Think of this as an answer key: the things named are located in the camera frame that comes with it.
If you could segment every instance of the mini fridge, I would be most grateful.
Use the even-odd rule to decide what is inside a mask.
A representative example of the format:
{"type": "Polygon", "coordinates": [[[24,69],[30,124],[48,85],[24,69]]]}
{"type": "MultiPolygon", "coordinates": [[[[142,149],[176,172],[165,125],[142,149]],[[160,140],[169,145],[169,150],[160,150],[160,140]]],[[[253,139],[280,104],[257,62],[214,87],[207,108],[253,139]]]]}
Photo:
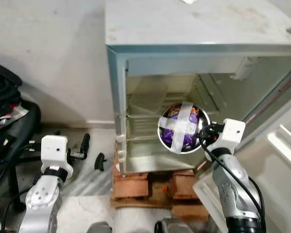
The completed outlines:
{"type": "MultiPolygon", "coordinates": [[[[291,19],[267,0],[106,0],[105,39],[122,173],[194,168],[173,154],[159,116],[189,101],[211,121],[246,123],[235,155],[265,198],[269,232],[291,233],[291,19]]],[[[194,186],[220,230],[211,171],[194,186]]]]}

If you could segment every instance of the purple package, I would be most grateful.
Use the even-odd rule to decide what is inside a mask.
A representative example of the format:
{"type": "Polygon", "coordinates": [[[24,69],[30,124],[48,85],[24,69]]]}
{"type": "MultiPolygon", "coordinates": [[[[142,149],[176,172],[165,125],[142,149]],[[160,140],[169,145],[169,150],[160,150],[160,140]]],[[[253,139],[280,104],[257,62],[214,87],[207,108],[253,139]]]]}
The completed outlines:
{"type": "MultiPolygon", "coordinates": [[[[168,109],[168,118],[177,119],[180,112],[181,104],[171,105],[168,109]]],[[[198,111],[195,107],[192,108],[189,121],[197,125],[198,111]]],[[[171,147],[174,131],[169,129],[161,129],[161,139],[168,147],[171,147]]],[[[183,140],[182,151],[189,151],[194,149],[196,143],[196,134],[186,133],[183,140]]]]}

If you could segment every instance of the refrigerator top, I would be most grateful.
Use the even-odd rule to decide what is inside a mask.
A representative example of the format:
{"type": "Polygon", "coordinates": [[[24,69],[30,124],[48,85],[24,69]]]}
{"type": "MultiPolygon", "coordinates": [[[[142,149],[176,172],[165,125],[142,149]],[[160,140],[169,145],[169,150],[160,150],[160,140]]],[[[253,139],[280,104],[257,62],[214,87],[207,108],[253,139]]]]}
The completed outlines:
{"type": "Polygon", "coordinates": [[[107,45],[291,45],[290,27],[267,0],[106,0],[107,45]]]}

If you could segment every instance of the refrigerator door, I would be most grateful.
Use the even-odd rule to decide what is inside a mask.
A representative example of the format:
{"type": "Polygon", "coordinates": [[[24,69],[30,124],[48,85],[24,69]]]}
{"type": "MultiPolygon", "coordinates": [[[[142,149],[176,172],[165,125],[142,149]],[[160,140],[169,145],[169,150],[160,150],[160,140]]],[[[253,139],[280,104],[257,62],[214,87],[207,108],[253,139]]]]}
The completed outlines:
{"type": "MultiPolygon", "coordinates": [[[[268,232],[291,233],[291,100],[260,128],[235,155],[262,190],[268,232]]],[[[227,233],[212,173],[201,177],[194,190],[221,232],[227,233]]]]}

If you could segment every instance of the floor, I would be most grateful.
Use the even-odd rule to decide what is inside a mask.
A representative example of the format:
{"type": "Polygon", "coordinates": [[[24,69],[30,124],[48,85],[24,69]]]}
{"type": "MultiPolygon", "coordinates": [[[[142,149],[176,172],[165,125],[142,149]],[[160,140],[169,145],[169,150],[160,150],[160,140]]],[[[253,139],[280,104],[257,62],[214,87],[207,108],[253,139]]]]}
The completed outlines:
{"type": "MultiPolygon", "coordinates": [[[[35,135],[39,140],[43,135],[52,134],[58,129],[44,129],[35,135]]],[[[60,129],[61,135],[68,137],[68,147],[78,151],[84,133],[91,136],[90,149],[85,161],[74,165],[73,177],[65,183],[63,204],[58,213],[57,233],[85,233],[92,223],[107,221],[117,233],[151,233],[157,220],[170,216],[169,210],[146,208],[123,208],[115,210],[110,207],[111,164],[114,155],[113,129],[60,129]],[[104,171],[94,170],[97,155],[102,152],[107,161],[104,171]]],[[[32,184],[35,175],[40,174],[41,163],[32,162],[19,165],[17,176],[20,190],[32,184]]],[[[7,182],[0,187],[0,220],[9,200],[7,182]]],[[[7,229],[18,230],[24,213],[16,214],[12,209],[7,219],[7,229]]]]}

